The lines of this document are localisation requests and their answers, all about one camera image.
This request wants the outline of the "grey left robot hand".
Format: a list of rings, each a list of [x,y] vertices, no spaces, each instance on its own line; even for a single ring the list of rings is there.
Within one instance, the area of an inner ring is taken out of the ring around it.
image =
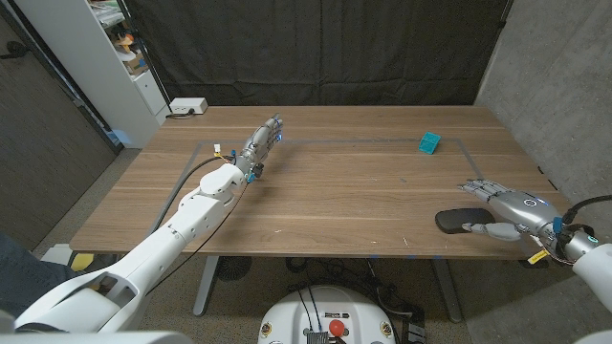
[[[273,146],[282,140],[282,127],[283,119],[276,113],[253,132],[234,159],[234,165],[244,173],[249,183],[261,176],[263,161]]]

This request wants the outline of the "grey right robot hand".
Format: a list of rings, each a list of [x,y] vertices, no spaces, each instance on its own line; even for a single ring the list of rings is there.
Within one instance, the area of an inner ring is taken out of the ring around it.
[[[557,243],[554,219],[560,217],[558,210],[547,201],[489,180],[467,180],[458,188],[486,202],[505,222],[462,224],[464,230],[487,234],[502,241],[518,241],[523,233],[534,236],[548,250]]]

